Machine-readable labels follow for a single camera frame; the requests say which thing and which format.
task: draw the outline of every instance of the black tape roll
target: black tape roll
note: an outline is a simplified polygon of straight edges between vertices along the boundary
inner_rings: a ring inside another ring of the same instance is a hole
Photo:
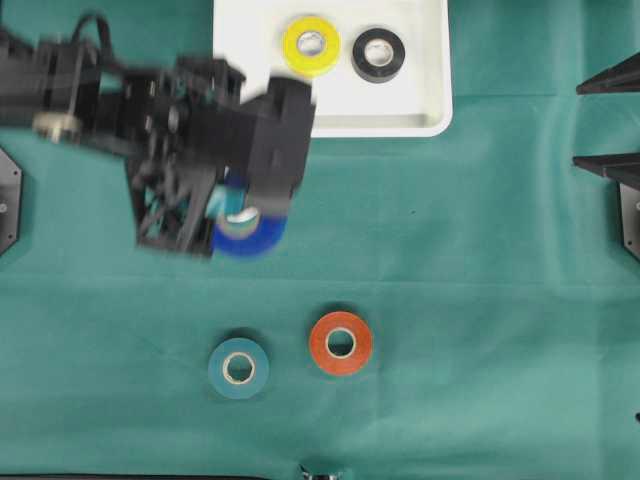
[[[380,57],[376,64],[367,60],[367,48],[377,48],[389,55]],[[385,83],[393,79],[404,64],[405,50],[402,40],[384,28],[372,28],[361,34],[353,45],[353,68],[367,82]]]

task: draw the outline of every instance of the green cloth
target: green cloth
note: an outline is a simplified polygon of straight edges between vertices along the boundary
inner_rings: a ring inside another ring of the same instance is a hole
[[[5,0],[3,20],[35,40],[87,5],[127,61],[210,51],[209,0]],[[640,49],[639,17],[452,0],[450,129],[314,141],[283,242],[253,261],[136,249],[121,162],[2,131],[26,183],[0,258],[0,470],[637,479],[640,264],[613,184],[571,157],[638,150],[638,96],[574,89]],[[375,334],[352,378],[307,349],[335,306]],[[249,401],[207,380],[234,334],[271,361]]]

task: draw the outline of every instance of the yellow tape roll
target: yellow tape roll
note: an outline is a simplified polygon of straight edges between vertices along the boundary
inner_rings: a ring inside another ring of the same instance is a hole
[[[294,72],[306,77],[327,73],[340,57],[340,35],[320,17],[304,17],[287,29],[282,51]]]

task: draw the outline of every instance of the red tape roll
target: red tape roll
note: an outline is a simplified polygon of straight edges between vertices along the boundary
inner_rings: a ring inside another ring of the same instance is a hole
[[[346,332],[353,339],[353,348],[339,356],[329,350],[329,336],[334,332]],[[309,337],[311,356],[318,367],[330,375],[353,375],[364,367],[373,351],[373,334],[364,321],[349,312],[333,312],[322,317],[311,330]]]

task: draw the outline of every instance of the blue tape roll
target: blue tape roll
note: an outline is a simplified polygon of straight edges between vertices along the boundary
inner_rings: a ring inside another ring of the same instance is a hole
[[[228,372],[231,359],[242,356],[249,360],[252,371],[245,381],[234,380]],[[232,338],[218,345],[209,359],[209,381],[220,395],[233,400],[253,397],[269,379],[269,359],[256,342]]]
[[[235,257],[255,257],[275,247],[287,226],[287,217],[262,215],[255,231],[246,238],[233,238],[216,224],[213,249]]]

